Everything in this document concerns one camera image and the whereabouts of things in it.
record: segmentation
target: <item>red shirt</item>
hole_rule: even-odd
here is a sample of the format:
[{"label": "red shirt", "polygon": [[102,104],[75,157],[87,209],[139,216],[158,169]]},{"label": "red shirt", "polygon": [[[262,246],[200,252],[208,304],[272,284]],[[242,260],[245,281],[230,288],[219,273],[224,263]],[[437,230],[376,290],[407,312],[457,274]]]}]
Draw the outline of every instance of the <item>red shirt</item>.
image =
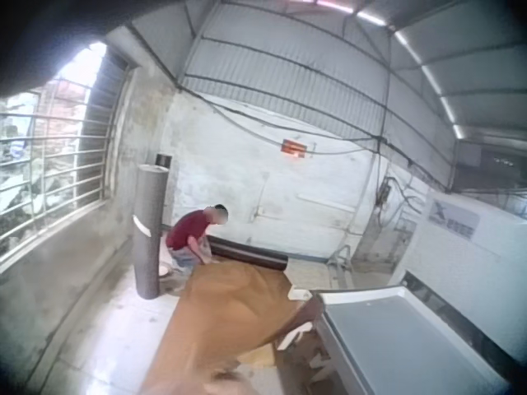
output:
[{"label": "red shirt", "polygon": [[203,210],[192,211],[176,222],[166,236],[166,246],[178,250],[187,246],[189,236],[199,239],[205,233],[208,222]]}]

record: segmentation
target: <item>man's arm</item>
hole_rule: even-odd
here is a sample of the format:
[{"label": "man's arm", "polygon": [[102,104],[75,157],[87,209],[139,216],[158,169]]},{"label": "man's arm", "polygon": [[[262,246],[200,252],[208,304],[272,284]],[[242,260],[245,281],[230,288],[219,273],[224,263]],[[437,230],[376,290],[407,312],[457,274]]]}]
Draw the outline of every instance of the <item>man's arm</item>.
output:
[{"label": "man's arm", "polygon": [[209,264],[211,262],[211,257],[208,257],[202,252],[199,248],[198,241],[193,236],[189,236],[187,244],[189,245],[190,251],[192,251],[202,263]]}]

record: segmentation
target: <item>gray table surface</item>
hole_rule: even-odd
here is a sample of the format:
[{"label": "gray table surface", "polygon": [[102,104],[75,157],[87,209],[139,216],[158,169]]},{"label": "gray table surface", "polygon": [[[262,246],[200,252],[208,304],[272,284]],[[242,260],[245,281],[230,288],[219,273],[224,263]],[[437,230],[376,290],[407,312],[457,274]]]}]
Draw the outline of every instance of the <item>gray table surface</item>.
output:
[{"label": "gray table surface", "polygon": [[325,315],[375,395],[492,393],[470,361],[404,297],[328,304]]}]

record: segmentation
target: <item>white label on roll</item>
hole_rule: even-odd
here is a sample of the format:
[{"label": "white label on roll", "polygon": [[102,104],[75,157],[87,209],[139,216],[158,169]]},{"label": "white label on roll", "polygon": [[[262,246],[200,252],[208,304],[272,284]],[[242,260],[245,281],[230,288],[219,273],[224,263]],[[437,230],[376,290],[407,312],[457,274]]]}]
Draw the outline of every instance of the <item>white label on roll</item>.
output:
[{"label": "white label on roll", "polygon": [[133,216],[133,223],[146,237],[152,237],[150,230],[145,225],[143,225],[139,218],[135,215]]}]

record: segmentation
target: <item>brown fabric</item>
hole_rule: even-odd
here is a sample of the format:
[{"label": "brown fabric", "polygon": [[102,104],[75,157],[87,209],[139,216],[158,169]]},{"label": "brown fabric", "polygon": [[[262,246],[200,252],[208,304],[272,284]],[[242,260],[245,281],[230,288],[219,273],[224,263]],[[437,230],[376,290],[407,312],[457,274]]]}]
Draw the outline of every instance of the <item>brown fabric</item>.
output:
[{"label": "brown fabric", "polygon": [[300,303],[282,272],[235,261],[196,267],[142,385],[199,375],[206,379],[237,356],[272,341]]}]

